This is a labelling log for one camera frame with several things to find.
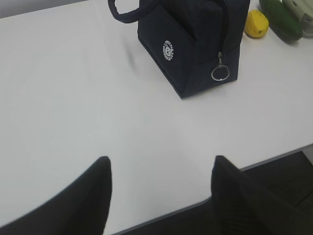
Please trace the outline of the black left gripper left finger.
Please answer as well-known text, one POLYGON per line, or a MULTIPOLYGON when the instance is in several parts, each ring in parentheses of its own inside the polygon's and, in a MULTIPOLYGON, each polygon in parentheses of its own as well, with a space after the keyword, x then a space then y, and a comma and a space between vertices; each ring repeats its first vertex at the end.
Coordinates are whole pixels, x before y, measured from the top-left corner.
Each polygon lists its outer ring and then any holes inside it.
POLYGON ((1 227, 2 235, 102 235, 112 196, 108 157, 97 159, 49 201, 1 227))

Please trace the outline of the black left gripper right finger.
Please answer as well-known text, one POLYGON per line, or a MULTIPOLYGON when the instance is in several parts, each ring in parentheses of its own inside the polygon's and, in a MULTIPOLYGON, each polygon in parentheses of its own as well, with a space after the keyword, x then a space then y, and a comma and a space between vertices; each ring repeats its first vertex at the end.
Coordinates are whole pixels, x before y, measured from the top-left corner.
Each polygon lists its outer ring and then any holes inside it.
POLYGON ((291 155, 242 171, 215 158, 211 192, 223 235, 311 235, 313 166, 291 155))

